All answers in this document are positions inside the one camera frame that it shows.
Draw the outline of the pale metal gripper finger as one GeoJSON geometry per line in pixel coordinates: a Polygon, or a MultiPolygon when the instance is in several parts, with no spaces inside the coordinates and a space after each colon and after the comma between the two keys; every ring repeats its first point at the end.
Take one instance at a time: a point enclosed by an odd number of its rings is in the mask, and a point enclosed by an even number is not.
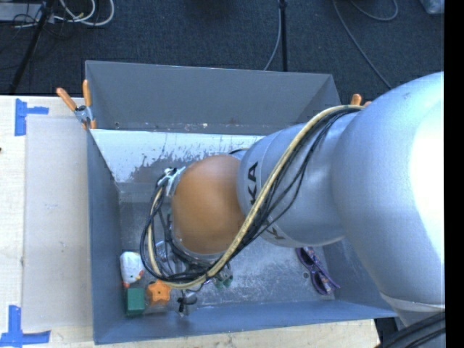
{"type": "Polygon", "coordinates": [[[195,291],[182,290],[177,298],[177,311],[180,316],[187,316],[197,308],[197,295],[195,291]]]}

